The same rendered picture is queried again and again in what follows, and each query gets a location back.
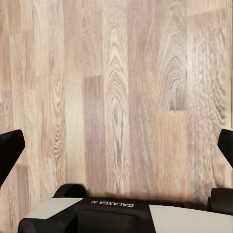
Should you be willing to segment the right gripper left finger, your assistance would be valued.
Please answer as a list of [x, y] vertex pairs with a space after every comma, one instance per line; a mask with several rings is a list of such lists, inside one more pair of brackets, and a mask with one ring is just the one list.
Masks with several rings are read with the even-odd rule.
[[21, 129], [0, 134], [0, 188], [24, 149]]

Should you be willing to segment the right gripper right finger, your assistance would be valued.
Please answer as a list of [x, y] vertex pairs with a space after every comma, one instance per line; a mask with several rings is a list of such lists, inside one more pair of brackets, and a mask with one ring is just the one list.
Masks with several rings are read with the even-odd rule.
[[221, 129], [217, 146], [233, 168], [233, 131]]

